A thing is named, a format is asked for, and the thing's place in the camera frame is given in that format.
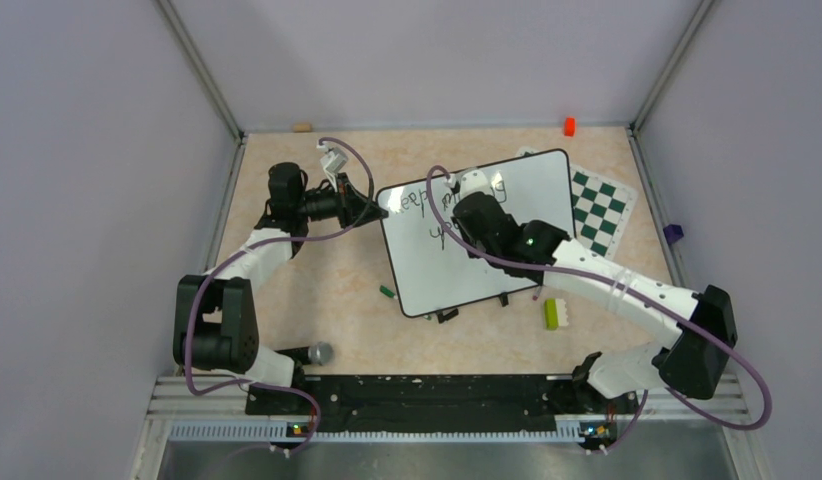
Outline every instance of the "silver microphone head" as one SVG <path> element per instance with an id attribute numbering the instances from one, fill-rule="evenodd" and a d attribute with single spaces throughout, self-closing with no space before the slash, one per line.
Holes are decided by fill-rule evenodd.
<path id="1" fill-rule="evenodd" d="M 314 365 L 325 365 L 334 358 L 334 349 L 326 342 L 317 342 L 308 348 L 308 359 Z"/>

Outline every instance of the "microphone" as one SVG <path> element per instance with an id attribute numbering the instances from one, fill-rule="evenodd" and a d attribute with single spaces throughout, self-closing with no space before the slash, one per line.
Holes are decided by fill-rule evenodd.
<path id="1" fill-rule="evenodd" d="M 334 358 L 334 349 L 326 342 L 317 342 L 310 347 L 279 350 L 278 353 L 286 355 L 302 365 L 325 365 Z"/>

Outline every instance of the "yellow-green block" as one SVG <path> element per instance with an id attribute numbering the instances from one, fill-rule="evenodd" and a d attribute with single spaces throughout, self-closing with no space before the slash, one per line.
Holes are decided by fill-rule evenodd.
<path id="1" fill-rule="evenodd" d="M 556 330 L 567 326 L 567 307 L 560 298 L 548 298 L 544 301 L 544 322 L 547 330 Z"/>

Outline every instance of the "wooden cork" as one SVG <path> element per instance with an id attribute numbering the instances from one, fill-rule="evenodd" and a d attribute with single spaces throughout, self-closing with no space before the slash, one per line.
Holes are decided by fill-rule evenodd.
<path id="1" fill-rule="evenodd" d="M 310 123 L 294 123 L 293 133 L 308 133 L 314 131 Z"/>

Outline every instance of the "black clip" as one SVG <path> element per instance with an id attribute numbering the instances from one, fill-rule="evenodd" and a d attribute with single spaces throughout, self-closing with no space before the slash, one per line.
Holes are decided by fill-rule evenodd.
<path id="1" fill-rule="evenodd" d="M 453 308 L 452 310 L 449 310 L 445 313 L 443 312 L 443 310 L 438 310 L 437 312 L 435 312 L 435 314 L 438 317 L 438 323 L 446 323 L 458 316 L 458 309 Z"/>

